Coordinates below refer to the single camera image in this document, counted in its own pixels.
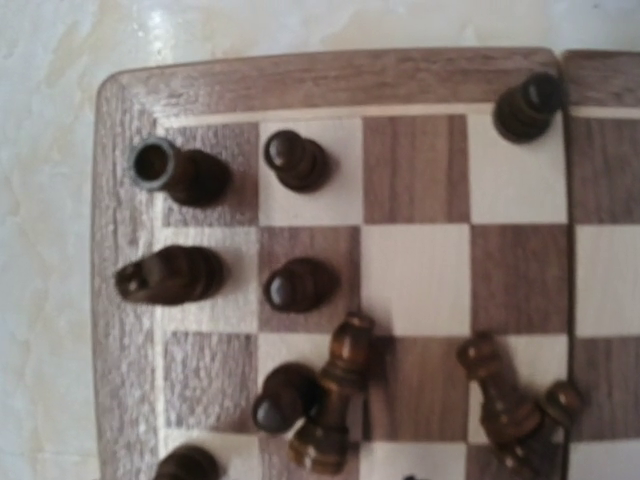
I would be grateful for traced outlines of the dark bishop piece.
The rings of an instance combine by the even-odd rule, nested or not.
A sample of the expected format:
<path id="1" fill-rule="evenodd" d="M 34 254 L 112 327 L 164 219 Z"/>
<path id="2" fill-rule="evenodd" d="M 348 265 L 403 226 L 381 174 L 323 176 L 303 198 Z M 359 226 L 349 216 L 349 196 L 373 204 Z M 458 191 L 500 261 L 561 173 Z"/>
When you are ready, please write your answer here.
<path id="1" fill-rule="evenodd" d="M 541 425 L 540 407 L 518 383 L 491 333 L 480 332 L 465 340 L 456 358 L 481 390 L 480 423 L 491 443 L 521 440 Z"/>

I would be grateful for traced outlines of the dark rook piece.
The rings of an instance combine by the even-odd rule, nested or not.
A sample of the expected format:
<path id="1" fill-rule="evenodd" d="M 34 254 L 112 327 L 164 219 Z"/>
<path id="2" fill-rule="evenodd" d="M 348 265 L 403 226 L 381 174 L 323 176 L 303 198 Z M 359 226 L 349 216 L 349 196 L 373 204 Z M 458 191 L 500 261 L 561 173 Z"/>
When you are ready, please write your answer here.
<path id="1" fill-rule="evenodd" d="M 138 188 L 164 192 L 189 207 L 215 203 L 231 183 L 231 170 L 223 160 L 199 149 L 181 149 L 163 137 L 148 137 L 134 145 L 128 169 Z"/>

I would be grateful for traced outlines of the dark queen piece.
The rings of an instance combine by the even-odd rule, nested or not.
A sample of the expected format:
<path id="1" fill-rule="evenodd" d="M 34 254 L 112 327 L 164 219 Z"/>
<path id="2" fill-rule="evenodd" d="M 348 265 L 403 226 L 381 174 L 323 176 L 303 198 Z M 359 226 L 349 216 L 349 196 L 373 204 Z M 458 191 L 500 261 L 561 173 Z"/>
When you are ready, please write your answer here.
<path id="1" fill-rule="evenodd" d="M 335 476 L 347 463 L 350 402 L 368 382 L 374 321 L 349 312 L 329 342 L 329 355 L 319 370 L 319 403 L 289 440 L 290 459 L 316 475 Z"/>

